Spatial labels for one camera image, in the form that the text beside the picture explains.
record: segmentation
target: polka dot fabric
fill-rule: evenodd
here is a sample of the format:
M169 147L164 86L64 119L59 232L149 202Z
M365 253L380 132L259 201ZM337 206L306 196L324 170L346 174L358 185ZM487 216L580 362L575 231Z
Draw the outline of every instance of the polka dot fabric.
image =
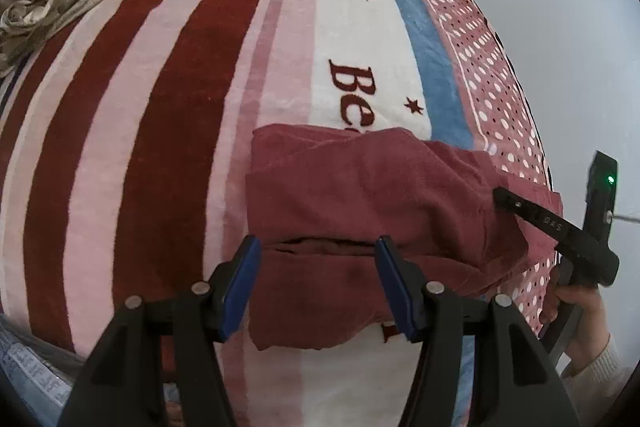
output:
M468 111L474 147L486 150L497 169L548 185L538 131L498 35L473 0L423 1L450 57L455 57L452 64L459 85L466 87L466 92L460 90L460 97ZM542 309L554 263L554 253L550 252L545 262L499 287L514 298L536 333L541 329L538 310ZM496 292L493 288L487 296Z

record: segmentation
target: sleeve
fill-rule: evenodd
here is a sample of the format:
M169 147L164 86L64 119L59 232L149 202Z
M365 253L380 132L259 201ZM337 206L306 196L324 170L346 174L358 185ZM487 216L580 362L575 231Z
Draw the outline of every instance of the sleeve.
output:
M593 427L618 397L631 372L623 367L613 340L604 351L580 373L572 375L569 364L562 372L562 383L571 399L580 425Z

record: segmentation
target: striped blanket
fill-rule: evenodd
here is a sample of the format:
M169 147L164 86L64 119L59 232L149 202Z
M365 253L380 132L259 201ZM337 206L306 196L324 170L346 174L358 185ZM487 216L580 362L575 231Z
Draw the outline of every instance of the striped blanket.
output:
M233 255L258 126L402 126L548 185L472 0L104 0L4 80L0 111L2 306L82 355L127 296L174 295ZM535 330L550 263L501 289ZM379 327L322 351L258 352L244 330L220 347L254 426L391 425L417 356Z

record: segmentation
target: sweater cuff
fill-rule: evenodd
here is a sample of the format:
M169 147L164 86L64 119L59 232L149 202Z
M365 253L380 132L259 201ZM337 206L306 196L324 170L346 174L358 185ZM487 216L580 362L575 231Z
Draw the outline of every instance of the sweater cuff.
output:
M601 384L611 381L622 367L622 361L616 347L613 336L609 337L609 342L598 358L591 362L577 375L572 375L573 366L570 363L562 372L562 377L572 377L574 380L588 380L594 384Z

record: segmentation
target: silver bolt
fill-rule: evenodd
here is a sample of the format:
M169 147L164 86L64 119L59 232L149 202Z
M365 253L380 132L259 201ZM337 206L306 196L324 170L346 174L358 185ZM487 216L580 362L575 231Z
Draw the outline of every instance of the silver bolt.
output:
M126 301L124 301L124 305L130 310L135 310L140 307L140 304L142 304L142 297L140 295L129 296Z
M196 295L204 295L208 293L210 289L211 286L209 286L209 283L205 281L194 282L193 285L191 285L191 291Z
M427 291L434 295L439 295L444 292L444 284L439 281L429 281L427 283Z
M508 308L511 306L511 297L504 293L498 293L498 295L495 296L495 303L502 308Z

